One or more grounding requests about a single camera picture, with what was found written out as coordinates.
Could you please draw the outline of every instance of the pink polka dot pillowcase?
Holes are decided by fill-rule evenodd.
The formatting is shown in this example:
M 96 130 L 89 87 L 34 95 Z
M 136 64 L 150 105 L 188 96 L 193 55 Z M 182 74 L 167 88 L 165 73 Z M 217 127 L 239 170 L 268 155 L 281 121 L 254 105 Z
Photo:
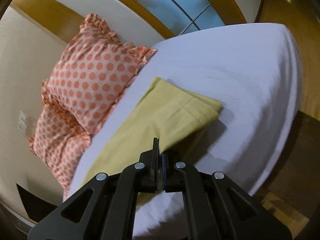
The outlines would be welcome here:
M 68 193 L 69 184 L 80 157 L 91 143 L 91 137 L 76 118 L 42 86 L 42 113 L 36 132 L 29 139 L 29 149 L 51 170 Z
M 122 46 L 106 22 L 90 14 L 45 85 L 63 108 L 94 135 L 155 53 L 155 49 L 135 47 L 131 42 Z

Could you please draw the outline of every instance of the white bed sheet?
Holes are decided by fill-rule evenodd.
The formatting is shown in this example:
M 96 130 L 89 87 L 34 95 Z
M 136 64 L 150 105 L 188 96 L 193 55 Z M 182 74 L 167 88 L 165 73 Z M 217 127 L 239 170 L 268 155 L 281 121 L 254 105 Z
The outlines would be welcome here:
M 299 107 L 300 59 L 284 25 L 245 24 L 185 34 L 155 46 L 141 71 L 82 156 L 69 194 L 147 91 L 154 76 L 223 104 L 195 151 L 199 171 L 223 171 L 253 195 L 270 174 Z M 181 193 L 160 193 L 136 212 L 137 238 L 186 236 Z

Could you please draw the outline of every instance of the wall outlet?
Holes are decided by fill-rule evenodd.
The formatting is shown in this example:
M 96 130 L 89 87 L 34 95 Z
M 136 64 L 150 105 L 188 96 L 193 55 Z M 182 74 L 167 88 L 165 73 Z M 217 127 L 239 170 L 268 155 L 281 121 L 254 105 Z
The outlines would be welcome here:
M 19 120 L 18 120 L 18 130 L 25 135 L 28 126 L 28 115 L 20 110 Z

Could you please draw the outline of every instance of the metal screw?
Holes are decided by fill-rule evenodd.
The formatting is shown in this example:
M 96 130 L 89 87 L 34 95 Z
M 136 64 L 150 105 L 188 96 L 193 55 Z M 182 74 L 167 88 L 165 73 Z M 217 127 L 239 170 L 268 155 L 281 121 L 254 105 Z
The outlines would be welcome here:
M 101 180 L 105 180 L 107 178 L 107 175 L 105 173 L 99 173 L 96 176 L 96 179 L 101 181 Z
M 177 163 L 176 163 L 176 167 L 177 167 L 178 169 L 183 169 L 183 168 L 186 167 L 186 164 L 185 164 L 184 162 L 177 162 Z
M 221 171 L 217 171 L 217 172 L 215 172 L 213 175 L 214 175 L 214 177 L 215 177 L 216 179 L 223 179 L 223 178 L 224 178 L 224 173 L 221 172 Z
M 144 168 L 144 163 L 136 163 L 134 165 L 134 167 L 137 169 L 137 170 L 141 170 Z

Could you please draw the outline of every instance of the yellow cloth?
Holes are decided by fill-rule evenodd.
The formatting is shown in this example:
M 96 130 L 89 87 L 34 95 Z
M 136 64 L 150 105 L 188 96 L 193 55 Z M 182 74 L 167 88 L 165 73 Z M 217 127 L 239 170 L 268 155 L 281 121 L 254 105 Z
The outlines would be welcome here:
M 160 153 L 179 143 L 180 156 L 185 157 L 201 135 L 199 131 L 219 117 L 220 109 L 217 100 L 155 77 L 135 109 L 106 143 L 83 184 L 99 172 L 113 175 L 138 162 L 142 152 L 152 149 L 154 137 L 159 138 Z

